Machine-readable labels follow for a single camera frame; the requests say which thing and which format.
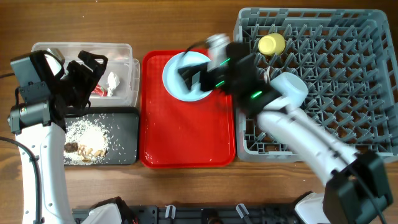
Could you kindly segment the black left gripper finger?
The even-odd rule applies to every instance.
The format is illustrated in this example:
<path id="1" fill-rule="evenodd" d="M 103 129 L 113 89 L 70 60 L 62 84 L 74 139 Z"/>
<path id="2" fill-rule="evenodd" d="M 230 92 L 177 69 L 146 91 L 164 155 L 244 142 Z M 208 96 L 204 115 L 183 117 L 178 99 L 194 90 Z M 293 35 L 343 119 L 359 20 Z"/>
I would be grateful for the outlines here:
<path id="1" fill-rule="evenodd" d="M 79 52 L 78 58 L 93 71 L 94 77 L 101 78 L 103 76 L 108 64 L 107 57 L 82 50 Z"/>
<path id="2" fill-rule="evenodd" d="M 69 63 L 65 69 L 64 75 L 61 77 L 61 81 L 73 81 L 75 76 L 75 66 L 73 63 Z"/>

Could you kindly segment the light blue plate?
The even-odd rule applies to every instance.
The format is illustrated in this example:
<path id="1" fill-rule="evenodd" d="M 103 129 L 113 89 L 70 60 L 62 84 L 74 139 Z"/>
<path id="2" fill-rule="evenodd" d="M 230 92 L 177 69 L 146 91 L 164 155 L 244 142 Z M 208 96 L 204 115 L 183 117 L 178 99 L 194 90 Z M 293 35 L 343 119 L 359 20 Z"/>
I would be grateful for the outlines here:
<path id="1" fill-rule="evenodd" d="M 199 65 L 205 62 L 209 62 L 210 59 L 199 52 L 188 52 L 184 58 L 181 59 L 183 52 L 174 55 L 165 65 L 162 73 L 162 81 L 167 92 L 174 98 L 193 102 L 199 101 L 206 98 L 211 91 L 201 91 L 200 84 L 195 83 L 189 90 L 183 80 L 178 74 L 178 69 L 189 65 Z"/>

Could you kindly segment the red strawberry candy wrapper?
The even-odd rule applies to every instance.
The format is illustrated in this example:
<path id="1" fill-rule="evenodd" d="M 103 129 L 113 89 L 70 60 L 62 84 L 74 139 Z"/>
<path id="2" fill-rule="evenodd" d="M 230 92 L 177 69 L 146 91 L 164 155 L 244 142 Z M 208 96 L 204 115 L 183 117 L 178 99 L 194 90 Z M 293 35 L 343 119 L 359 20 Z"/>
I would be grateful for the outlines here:
<path id="1" fill-rule="evenodd" d="M 94 95 L 98 95 L 98 96 L 107 96 L 108 95 L 108 91 L 107 89 L 103 88 L 102 86 L 100 86 L 99 84 L 97 84 L 94 88 L 94 90 L 91 92 Z"/>

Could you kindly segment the white tissue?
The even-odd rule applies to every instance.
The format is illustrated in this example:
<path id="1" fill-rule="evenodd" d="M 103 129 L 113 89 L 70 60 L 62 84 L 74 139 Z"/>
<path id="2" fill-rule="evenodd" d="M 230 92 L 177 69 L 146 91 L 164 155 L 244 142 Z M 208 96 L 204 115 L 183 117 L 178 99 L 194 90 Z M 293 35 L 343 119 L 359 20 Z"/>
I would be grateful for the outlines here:
<path id="1" fill-rule="evenodd" d="M 108 75 L 107 84 L 108 84 L 107 96 L 112 96 L 115 89 L 117 89 L 117 87 L 120 84 L 120 79 L 115 73 L 110 72 Z"/>

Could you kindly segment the yellow plastic cup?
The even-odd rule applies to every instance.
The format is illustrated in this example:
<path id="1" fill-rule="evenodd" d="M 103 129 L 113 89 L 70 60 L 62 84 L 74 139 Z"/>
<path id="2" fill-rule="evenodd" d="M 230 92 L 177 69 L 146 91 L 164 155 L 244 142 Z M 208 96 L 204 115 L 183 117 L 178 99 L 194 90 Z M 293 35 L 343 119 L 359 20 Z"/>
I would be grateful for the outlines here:
<path id="1" fill-rule="evenodd" d="M 259 39 L 258 49 L 264 55 L 280 55 L 285 49 L 285 39 L 279 33 L 265 35 Z"/>

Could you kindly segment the light blue bowl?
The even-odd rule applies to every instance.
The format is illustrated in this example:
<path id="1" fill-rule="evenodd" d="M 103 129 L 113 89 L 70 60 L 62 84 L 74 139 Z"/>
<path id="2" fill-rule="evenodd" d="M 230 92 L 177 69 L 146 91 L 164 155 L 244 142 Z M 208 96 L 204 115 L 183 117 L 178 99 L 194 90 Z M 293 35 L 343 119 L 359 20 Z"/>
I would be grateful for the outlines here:
<path id="1" fill-rule="evenodd" d="M 283 72 L 272 79 L 271 86 L 288 97 L 295 107 L 301 107 L 308 95 L 308 87 L 305 82 L 289 72 Z"/>

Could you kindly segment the white plastic spoon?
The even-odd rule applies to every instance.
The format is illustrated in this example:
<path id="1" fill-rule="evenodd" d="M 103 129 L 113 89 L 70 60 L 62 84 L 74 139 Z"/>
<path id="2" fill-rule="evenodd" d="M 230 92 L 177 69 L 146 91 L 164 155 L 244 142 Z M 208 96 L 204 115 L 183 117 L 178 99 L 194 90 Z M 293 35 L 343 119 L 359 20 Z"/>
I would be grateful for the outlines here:
<path id="1" fill-rule="evenodd" d="M 265 69 L 265 72 L 264 72 L 264 81 L 265 81 L 265 83 L 270 83 L 271 82 L 270 70 L 271 70 L 270 67 L 267 67 Z"/>

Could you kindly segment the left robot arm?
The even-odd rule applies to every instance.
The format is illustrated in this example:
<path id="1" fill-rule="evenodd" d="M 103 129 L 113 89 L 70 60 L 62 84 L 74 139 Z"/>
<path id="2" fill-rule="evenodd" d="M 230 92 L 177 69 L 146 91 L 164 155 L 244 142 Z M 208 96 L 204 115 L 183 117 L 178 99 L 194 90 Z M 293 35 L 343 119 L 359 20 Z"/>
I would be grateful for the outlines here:
<path id="1" fill-rule="evenodd" d="M 21 154 L 23 223 L 74 223 L 63 151 L 68 107 L 83 110 L 104 74 L 106 58 L 47 60 L 47 52 L 11 62 L 24 102 L 11 108 L 9 125 Z"/>

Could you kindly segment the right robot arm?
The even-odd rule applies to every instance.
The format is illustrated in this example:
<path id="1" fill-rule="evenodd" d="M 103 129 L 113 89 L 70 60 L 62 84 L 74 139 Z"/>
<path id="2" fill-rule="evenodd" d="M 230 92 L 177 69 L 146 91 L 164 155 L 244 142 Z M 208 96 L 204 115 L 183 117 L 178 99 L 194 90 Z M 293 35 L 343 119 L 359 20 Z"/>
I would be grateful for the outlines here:
<path id="1" fill-rule="evenodd" d="M 304 223 L 370 223 L 392 204 L 392 192 L 382 159 L 361 154 L 321 128 L 287 95 L 261 80 L 253 54 L 215 55 L 209 62 L 176 69 L 187 88 L 221 90 L 233 95 L 240 109 L 256 119 L 273 138 L 302 156 L 325 186 L 294 207 Z"/>

